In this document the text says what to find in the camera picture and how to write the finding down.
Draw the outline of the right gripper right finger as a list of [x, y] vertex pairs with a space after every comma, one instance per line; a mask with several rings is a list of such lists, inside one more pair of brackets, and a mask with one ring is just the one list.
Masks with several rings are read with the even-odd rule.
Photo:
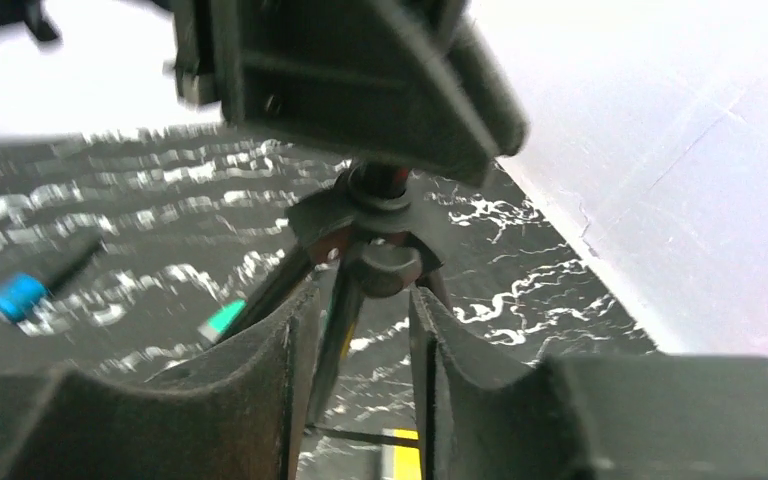
[[565, 355], [535, 366], [410, 294], [426, 479], [768, 479], [768, 358]]

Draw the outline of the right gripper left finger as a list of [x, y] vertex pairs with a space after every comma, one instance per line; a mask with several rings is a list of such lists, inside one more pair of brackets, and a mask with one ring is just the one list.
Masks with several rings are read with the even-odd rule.
[[0, 373], [0, 479], [292, 479], [320, 293], [140, 385]]

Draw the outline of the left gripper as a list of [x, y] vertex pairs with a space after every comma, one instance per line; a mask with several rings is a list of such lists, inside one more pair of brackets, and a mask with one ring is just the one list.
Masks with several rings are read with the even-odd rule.
[[175, 1], [181, 100], [230, 125], [466, 185], [529, 121], [463, 1]]

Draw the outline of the black music stand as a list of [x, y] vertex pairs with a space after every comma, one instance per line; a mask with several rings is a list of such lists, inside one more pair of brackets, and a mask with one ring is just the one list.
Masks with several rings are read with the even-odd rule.
[[450, 316], [439, 238], [404, 168], [354, 166], [289, 208], [296, 244], [219, 337], [233, 346], [265, 319], [285, 320], [290, 343], [262, 358], [243, 405], [272, 408], [287, 438], [313, 426], [332, 394], [365, 301], [411, 294], [409, 313], [417, 448], [431, 454], [451, 427], [435, 324]]

